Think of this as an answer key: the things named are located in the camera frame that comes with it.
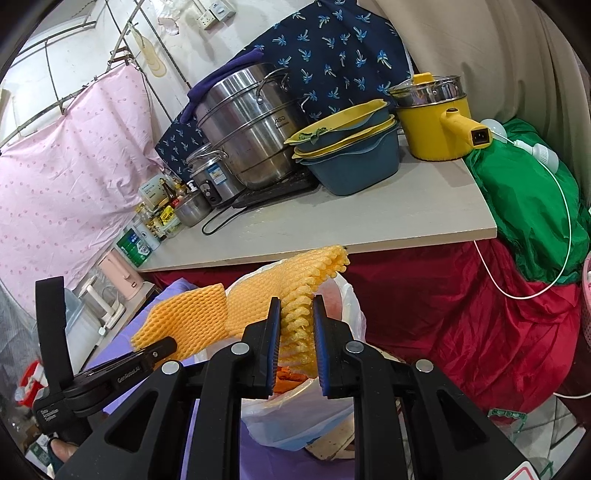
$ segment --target bag of food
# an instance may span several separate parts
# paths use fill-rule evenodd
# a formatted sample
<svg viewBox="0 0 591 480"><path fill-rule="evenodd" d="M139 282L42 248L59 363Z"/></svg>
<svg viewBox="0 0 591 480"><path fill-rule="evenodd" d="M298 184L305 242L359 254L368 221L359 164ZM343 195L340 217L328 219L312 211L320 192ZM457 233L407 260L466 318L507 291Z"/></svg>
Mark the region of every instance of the bag of food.
<svg viewBox="0 0 591 480"><path fill-rule="evenodd" d="M240 278L237 283L267 270L275 264L265 265ZM356 340L365 340L365 317L353 287L340 275L329 278L318 289L323 296L327 315L346 322ZM203 362L236 339L222 340L210 345L195 356ZM309 378L295 389L275 394L268 400L242 400L242 421L251 437L265 446L283 450L299 450L335 428L353 411L353 399L329 400L322 396L318 378Z"/></svg>

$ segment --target small steel pot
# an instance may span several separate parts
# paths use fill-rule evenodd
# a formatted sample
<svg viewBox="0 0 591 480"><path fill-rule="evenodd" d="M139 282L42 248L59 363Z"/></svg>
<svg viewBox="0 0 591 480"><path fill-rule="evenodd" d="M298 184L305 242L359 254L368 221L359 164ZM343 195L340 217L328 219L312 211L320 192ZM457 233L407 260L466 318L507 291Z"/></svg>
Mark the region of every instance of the small steel pot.
<svg viewBox="0 0 591 480"><path fill-rule="evenodd" d="M174 209L174 214L184 226L192 227L203 220L211 211L212 206L209 205L203 194L193 192L180 201Z"/></svg>
<svg viewBox="0 0 591 480"><path fill-rule="evenodd" d="M223 162L227 157L225 152L212 150L206 144L187 159L192 178L212 207L227 205L245 189Z"/></svg>

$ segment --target white countertop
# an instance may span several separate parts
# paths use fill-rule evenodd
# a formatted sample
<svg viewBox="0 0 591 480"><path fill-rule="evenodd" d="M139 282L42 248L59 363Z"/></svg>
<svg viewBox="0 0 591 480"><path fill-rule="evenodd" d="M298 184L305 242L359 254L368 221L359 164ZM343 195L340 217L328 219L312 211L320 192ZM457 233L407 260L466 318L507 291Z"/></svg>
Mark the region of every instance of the white countertop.
<svg viewBox="0 0 591 480"><path fill-rule="evenodd" d="M324 187L246 212L211 236L207 217L165 240L141 272L280 260L341 244L349 253L496 237L493 220L463 160L424 162L401 147L392 177L354 195Z"/></svg>

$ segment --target human hand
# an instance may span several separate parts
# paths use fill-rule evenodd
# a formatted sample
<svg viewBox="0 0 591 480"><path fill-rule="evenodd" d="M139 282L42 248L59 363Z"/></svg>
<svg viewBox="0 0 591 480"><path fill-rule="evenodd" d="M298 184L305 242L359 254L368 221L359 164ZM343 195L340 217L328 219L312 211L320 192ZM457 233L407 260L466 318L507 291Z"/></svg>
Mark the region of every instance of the human hand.
<svg viewBox="0 0 591 480"><path fill-rule="evenodd" d="M66 463L74 453L78 450L76 445L66 443L60 439L54 439L51 441L51 449L56 457L62 462Z"/></svg>

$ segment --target electrical outlet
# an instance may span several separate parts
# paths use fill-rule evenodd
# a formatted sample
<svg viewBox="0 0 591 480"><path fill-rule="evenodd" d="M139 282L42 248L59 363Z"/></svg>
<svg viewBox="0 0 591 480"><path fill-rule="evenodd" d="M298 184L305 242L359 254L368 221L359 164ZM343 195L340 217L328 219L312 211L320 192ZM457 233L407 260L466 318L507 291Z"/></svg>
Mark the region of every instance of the electrical outlet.
<svg viewBox="0 0 591 480"><path fill-rule="evenodd" d="M205 13L199 17L199 24L204 30L209 30L217 22L218 20L211 10L205 10Z"/></svg>
<svg viewBox="0 0 591 480"><path fill-rule="evenodd" d="M229 2L226 2L226 0L213 0L212 6L209 9L220 22L225 22L236 13L234 7Z"/></svg>

